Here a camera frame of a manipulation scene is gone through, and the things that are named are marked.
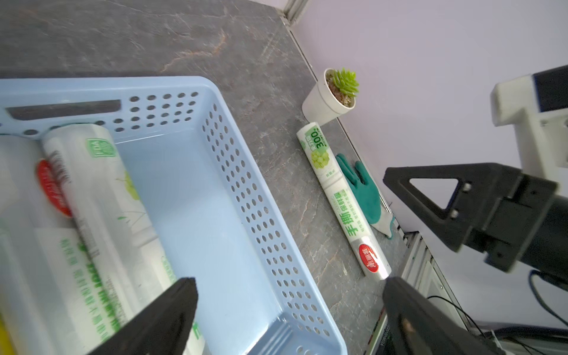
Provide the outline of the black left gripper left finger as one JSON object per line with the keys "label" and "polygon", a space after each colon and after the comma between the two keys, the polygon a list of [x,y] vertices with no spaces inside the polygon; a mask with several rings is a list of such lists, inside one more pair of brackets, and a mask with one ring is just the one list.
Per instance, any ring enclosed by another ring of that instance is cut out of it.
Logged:
{"label": "black left gripper left finger", "polygon": [[195,278],[183,277],[91,355],[182,354],[198,305]]}

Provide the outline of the white wrap roll red label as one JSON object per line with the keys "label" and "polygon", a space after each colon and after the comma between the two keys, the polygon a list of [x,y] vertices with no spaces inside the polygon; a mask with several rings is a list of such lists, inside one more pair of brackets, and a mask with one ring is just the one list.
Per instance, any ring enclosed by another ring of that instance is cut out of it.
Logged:
{"label": "white wrap roll red label", "polygon": [[121,328],[39,142],[1,137],[1,316],[19,354],[88,354]]}

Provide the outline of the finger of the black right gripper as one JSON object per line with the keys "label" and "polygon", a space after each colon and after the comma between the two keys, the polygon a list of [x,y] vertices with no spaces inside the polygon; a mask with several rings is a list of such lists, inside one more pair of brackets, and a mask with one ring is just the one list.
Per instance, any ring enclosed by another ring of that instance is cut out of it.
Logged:
{"label": "finger of the black right gripper", "polygon": [[513,197],[522,171],[497,163],[389,167],[390,189],[451,251],[473,242]]}

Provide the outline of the white green wrap roll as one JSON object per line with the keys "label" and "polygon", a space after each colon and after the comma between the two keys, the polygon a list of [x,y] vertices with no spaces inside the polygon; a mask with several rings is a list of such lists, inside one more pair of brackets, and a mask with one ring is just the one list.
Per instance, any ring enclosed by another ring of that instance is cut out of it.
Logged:
{"label": "white green wrap roll", "polygon": [[57,128],[41,145],[115,316],[126,325],[177,277],[118,148],[109,130],[94,124]]}
{"label": "white green wrap roll", "polygon": [[305,125],[297,132],[297,138],[361,269],[376,280],[387,279],[392,272],[391,266],[319,124]]}

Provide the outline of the light blue plastic basket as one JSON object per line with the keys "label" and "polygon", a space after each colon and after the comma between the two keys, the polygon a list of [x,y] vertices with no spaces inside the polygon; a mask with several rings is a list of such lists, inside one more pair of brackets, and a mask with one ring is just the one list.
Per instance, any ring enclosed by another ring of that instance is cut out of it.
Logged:
{"label": "light blue plastic basket", "polygon": [[197,76],[1,81],[1,132],[109,130],[174,272],[196,280],[213,354],[345,354],[220,93]]}

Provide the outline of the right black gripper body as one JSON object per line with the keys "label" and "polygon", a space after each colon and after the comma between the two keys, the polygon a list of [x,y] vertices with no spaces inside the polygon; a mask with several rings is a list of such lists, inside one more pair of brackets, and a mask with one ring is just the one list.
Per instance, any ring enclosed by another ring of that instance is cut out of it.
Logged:
{"label": "right black gripper body", "polygon": [[522,172],[491,172],[461,186],[463,244],[509,272],[522,262],[567,282],[567,199],[556,183]]}

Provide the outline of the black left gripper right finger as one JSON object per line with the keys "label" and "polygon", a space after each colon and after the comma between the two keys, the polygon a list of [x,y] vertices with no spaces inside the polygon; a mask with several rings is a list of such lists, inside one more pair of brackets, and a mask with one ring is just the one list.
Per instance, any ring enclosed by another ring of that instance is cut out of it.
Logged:
{"label": "black left gripper right finger", "polygon": [[386,280],[383,301],[396,354],[497,353],[497,347],[458,327],[400,277]]}

